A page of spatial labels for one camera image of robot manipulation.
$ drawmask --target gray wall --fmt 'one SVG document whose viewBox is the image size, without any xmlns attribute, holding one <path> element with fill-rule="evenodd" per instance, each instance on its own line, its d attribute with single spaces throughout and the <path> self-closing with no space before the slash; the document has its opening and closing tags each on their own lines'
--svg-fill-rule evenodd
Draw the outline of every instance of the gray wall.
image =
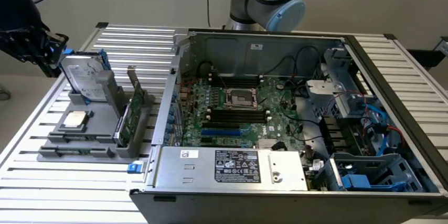
<svg viewBox="0 0 448 224">
<path fill-rule="evenodd" d="M 448 0 L 304 1 L 307 15 L 300 30 L 393 33 L 408 48 L 428 49 L 439 36 L 448 35 Z M 211 8 L 212 25 L 217 27 L 228 19 L 229 0 L 211 0 Z M 47 0 L 39 9 L 52 30 L 71 37 L 73 48 L 80 47 L 100 21 L 152 26 L 207 25 L 205 0 Z M 40 74 L 29 63 L 0 57 L 0 73 Z"/>
</svg>

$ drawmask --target power supply label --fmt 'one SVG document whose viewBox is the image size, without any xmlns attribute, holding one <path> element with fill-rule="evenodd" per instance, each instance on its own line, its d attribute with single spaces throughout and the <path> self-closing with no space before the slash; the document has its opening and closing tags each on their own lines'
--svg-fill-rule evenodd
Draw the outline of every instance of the power supply label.
<svg viewBox="0 0 448 224">
<path fill-rule="evenodd" d="M 215 151 L 215 180 L 220 183 L 261 183 L 259 153 Z"/>
</svg>

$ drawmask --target sticker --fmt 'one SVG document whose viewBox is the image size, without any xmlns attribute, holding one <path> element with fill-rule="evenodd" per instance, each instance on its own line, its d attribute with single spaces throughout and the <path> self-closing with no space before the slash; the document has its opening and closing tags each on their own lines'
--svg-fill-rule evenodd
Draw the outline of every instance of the sticker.
<svg viewBox="0 0 448 224">
<path fill-rule="evenodd" d="M 263 50 L 263 44 L 251 44 L 251 50 Z"/>
<path fill-rule="evenodd" d="M 261 183 L 259 152 L 215 151 L 215 180 L 219 183 Z"/>
<path fill-rule="evenodd" d="M 180 158 L 199 158 L 199 150 L 180 150 Z"/>
</svg>

